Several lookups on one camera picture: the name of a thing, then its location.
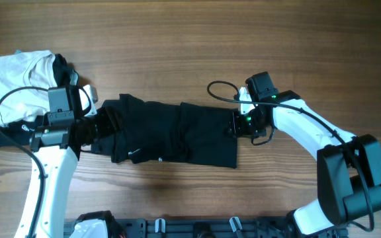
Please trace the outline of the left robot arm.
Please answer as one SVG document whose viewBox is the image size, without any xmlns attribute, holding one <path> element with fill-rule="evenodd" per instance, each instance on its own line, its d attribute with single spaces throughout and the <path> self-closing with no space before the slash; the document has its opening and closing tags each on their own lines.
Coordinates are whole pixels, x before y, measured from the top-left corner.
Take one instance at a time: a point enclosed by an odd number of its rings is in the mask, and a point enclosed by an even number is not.
<svg viewBox="0 0 381 238">
<path fill-rule="evenodd" d="M 65 209 L 81 147 L 122 128 L 122 116 L 113 108 L 100 108 L 90 117 L 74 111 L 50 112 L 48 123 L 31 139 L 35 159 L 30 185 L 15 237 L 62 237 Z"/>
</svg>

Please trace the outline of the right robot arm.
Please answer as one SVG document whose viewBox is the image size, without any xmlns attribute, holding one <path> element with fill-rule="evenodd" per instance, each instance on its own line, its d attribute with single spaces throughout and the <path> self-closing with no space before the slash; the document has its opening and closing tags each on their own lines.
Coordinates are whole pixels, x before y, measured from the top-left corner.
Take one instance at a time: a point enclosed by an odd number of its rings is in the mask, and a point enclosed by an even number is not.
<svg viewBox="0 0 381 238">
<path fill-rule="evenodd" d="M 268 127 L 295 139 L 315 159 L 317 198 L 284 218 L 261 218 L 258 229 L 273 237 L 342 237 L 348 225 L 371 232 L 381 210 L 381 146 L 370 134 L 356 136 L 315 113 L 293 91 L 240 89 L 233 101 L 235 135 L 259 137 Z"/>
</svg>

